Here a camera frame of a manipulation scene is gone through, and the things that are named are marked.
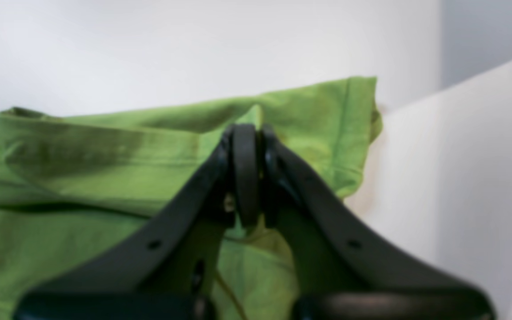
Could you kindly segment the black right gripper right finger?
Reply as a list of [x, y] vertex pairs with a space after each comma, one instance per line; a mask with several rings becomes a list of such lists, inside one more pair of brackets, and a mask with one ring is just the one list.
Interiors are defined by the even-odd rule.
[[270, 125], [261, 129], [266, 225], [287, 241], [292, 320], [493, 320], [477, 286], [413, 257], [362, 222]]

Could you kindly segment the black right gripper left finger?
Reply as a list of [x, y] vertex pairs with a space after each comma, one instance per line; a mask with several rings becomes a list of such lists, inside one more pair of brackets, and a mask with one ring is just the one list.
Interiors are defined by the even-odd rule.
[[226, 229], [259, 215], [258, 138], [225, 130], [158, 215], [87, 263], [30, 289], [15, 320], [216, 320], [210, 294]]

